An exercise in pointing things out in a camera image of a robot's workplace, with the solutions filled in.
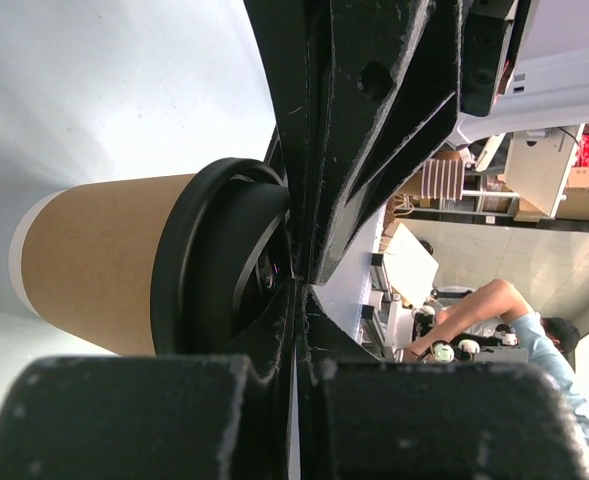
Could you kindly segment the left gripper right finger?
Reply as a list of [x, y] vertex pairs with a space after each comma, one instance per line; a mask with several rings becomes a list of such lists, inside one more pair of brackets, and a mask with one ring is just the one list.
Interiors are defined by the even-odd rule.
[[374, 358], [296, 290], [305, 479], [589, 479], [589, 448], [552, 378], [525, 363]]

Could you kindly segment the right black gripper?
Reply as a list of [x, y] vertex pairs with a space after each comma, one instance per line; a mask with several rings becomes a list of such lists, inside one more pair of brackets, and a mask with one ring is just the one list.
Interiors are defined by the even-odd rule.
[[330, 2], [308, 282], [329, 280], [363, 224], [451, 133], [461, 82], [461, 111], [491, 113], [531, 9], [529, 0], [465, 1], [462, 38], [459, 1]]

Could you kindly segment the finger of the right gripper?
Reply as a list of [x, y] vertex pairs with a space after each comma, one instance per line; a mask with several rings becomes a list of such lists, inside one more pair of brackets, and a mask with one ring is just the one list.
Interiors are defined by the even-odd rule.
[[315, 165], [318, 112], [319, 3], [244, 3], [273, 105], [288, 177], [295, 271], [317, 269], [313, 232], [318, 211], [319, 172]]

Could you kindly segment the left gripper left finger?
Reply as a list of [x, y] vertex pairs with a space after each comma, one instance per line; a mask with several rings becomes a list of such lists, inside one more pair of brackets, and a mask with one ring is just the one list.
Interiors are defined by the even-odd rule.
[[284, 479], [297, 286], [220, 353], [50, 356], [0, 408], [0, 479]]

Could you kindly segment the brown paper coffee cup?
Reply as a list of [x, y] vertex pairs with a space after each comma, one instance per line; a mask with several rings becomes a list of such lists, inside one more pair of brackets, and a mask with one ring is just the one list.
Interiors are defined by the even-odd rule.
[[192, 178], [85, 184], [36, 202], [10, 242], [8, 270], [17, 297], [50, 325], [110, 352], [154, 354], [154, 261]]

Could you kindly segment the black plastic cup lid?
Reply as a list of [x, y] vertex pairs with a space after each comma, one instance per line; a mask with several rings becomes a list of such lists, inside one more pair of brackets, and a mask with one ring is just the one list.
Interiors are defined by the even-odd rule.
[[156, 354], [220, 351], [265, 310], [290, 268], [288, 207], [288, 189], [257, 160], [221, 159], [187, 183], [153, 264]]

